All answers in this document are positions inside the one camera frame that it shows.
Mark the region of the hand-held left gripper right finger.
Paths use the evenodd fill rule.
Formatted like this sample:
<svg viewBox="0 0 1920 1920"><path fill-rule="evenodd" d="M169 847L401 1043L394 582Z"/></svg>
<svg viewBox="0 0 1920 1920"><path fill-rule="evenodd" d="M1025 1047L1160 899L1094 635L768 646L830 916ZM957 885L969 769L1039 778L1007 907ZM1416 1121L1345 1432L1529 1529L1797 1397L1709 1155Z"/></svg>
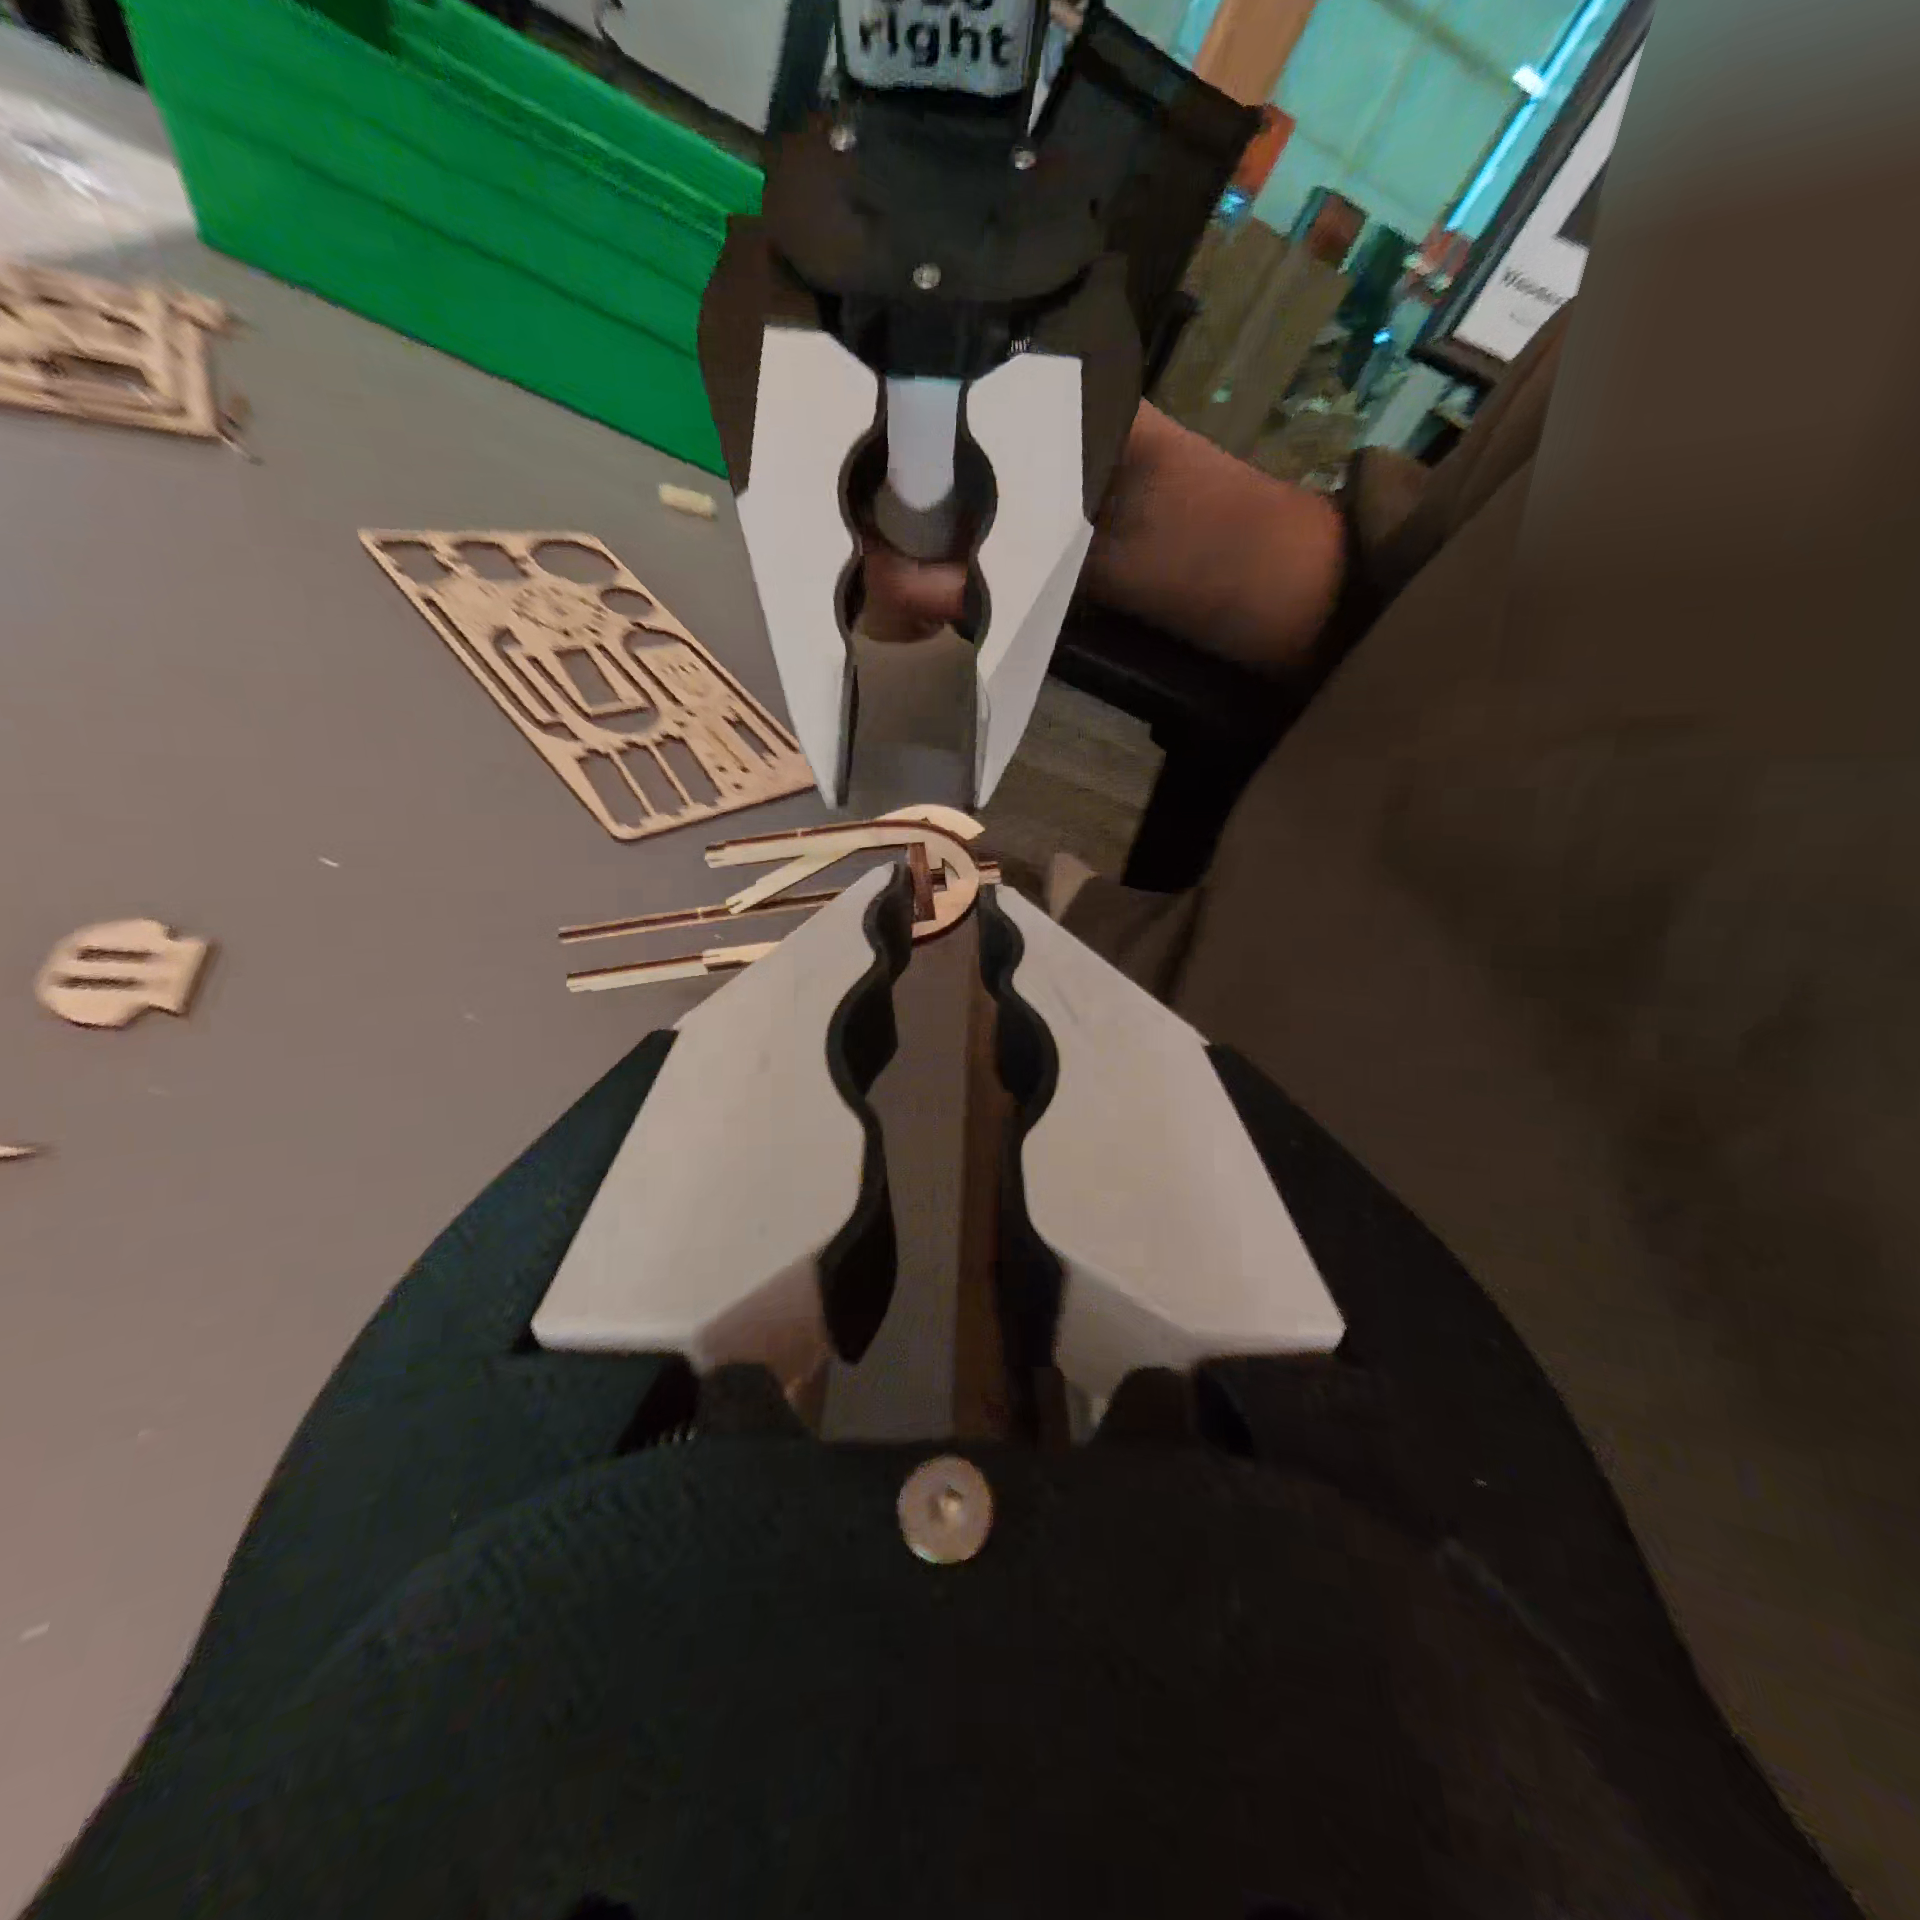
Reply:
<svg viewBox="0 0 1920 1920"><path fill-rule="evenodd" d="M980 906L1023 1367L1187 1374L1346 1332L1202 1035L1020 893Z"/></svg>

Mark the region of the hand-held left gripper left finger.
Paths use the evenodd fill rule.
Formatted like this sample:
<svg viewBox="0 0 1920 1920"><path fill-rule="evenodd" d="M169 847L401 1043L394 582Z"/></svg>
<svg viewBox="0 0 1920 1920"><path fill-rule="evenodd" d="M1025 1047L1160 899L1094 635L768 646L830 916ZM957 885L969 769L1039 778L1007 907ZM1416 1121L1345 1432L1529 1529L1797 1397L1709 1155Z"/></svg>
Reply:
<svg viewBox="0 0 1920 1920"><path fill-rule="evenodd" d="M533 1317L547 1352L826 1365L873 1345L899 1230L878 1078L904 867L859 875L680 1019Z"/></svg>

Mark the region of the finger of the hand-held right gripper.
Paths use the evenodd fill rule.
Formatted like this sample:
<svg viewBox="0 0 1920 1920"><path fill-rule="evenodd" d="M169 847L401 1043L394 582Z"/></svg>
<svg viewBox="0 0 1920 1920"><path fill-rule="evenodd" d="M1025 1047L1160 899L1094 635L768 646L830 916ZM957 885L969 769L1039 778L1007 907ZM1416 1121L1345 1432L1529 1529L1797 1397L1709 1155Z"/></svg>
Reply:
<svg viewBox="0 0 1920 1920"><path fill-rule="evenodd" d="M848 801L856 674L845 584L859 557L848 478L880 421L880 378L828 332L761 335L737 518L788 728L833 810Z"/></svg>
<svg viewBox="0 0 1920 1920"><path fill-rule="evenodd" d="M982 616L970 796L985 808L1029 731L1093 544L1083 361L1018 353L967 387L959 423L990 482L972 556Z"/></svg>

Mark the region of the u-shaped wooden puzzle assembly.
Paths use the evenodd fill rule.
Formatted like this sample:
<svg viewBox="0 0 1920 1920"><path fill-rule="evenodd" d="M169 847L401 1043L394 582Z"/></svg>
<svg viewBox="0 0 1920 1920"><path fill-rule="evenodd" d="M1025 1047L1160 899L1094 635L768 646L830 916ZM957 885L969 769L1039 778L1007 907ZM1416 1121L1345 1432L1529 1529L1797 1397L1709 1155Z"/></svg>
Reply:
<svg viewBox="0 0 1920 1920"><path fill-rule="evenodd" d="M919 947L954 932L980 903L982 893L1002 881L1000 861L989 853L976 851L976 843L953 846L926 841L904 850L855 851L828 865L824 874L805 877L790 891L777 895L772 901L767 901L738 918L725 914L723 901L728 899L728 895L725 895L723 899L711 903L668 907L655 914L588 923L569 923L559 932L559 942L565 947L588 947L594 944L651 940L668 933L707 933L767 918L814 916L842 895L838 885L824 885L823 877L845 863L867 856L873 856L907 875L909 936ZM753 869L757 869L759 875L745 885L761 877L770 877L772 874L770 867Z"/></svg>

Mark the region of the grey desk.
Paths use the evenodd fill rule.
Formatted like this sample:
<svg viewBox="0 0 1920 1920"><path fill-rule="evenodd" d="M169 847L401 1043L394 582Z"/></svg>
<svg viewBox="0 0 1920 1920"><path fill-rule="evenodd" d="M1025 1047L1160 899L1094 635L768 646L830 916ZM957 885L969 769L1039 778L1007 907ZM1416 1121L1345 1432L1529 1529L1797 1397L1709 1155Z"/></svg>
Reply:
<svg viewBox="0 0 1920 1920"><path fill-rule="evenodd" d="M209 251L151 98L11 23L4 256L226 301L244 413L238 450L4 411L17 1916L388 1287L692 1000L570 993L559 929L694 899L730 825L607 836L361 532L588 532L768 706L778 674L723 482ZM49 950L122 918L214 944L189 1015L46 1014Z"/></svg>

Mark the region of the person's right hand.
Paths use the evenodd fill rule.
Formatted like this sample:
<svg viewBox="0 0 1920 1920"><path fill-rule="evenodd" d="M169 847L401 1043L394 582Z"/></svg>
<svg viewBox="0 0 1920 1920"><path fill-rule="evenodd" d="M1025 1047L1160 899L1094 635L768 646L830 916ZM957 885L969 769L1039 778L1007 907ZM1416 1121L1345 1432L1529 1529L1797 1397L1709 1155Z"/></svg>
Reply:
<svg viewBox="0 0 1920 1920"><path fill-rule="evenodd" d="M1217 659L1281 676L1332 631L1349 562L1336 503L1140 402L1081 594Z"/></svg>

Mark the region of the wooden puzzle sheet with cutouts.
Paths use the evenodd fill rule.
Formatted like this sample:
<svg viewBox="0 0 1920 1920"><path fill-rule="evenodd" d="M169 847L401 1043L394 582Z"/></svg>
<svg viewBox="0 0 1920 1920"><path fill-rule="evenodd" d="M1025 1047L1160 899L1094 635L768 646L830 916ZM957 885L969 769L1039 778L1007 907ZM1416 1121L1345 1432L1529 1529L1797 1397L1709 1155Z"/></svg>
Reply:
<svg viewBox="0 0 1920 1920"><path fill-rule="evenodd" d="M651 841L813 791L788 725L600 538L357 538L615 841Z"/></svg>

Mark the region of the green plastic crate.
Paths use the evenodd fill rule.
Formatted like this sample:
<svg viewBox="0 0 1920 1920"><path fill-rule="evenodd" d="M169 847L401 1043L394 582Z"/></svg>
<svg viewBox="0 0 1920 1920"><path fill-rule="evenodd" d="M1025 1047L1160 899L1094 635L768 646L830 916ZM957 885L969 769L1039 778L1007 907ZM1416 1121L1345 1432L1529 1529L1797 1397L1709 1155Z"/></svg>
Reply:
<svg viewBox="0 0 1920 1920"><path fill-rule="evenodd" d="M207 247L725 469L699 324L759 165L472 4L122 13Z"/></svg>

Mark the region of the white sign board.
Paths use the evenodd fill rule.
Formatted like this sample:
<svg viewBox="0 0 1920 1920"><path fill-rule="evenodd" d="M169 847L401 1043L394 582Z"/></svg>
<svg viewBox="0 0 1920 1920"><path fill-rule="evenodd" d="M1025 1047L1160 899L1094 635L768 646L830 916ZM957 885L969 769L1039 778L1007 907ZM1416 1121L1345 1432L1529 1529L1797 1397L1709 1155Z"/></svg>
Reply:
<svg viewBox="0 0 1920 1920"><path fill-rule="evenodd" d="M1466 304L1452 344L1508 363L1578 293L1586 245L1548 226L1515 233Z"/></svg>

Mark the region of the oval slotted wooden piece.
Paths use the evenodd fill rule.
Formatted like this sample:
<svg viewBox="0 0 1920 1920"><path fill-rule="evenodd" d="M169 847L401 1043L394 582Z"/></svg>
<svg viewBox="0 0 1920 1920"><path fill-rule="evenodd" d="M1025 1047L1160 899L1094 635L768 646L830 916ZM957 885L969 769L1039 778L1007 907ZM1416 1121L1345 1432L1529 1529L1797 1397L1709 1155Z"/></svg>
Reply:
<svg viewBox="0 0 1920 1920"><path fill-rule="evenodd" d="M155 918L84 923L42 960L34 1001L89 1032L122 1032L155 1014L186 1017L217 946Z"/></svg>

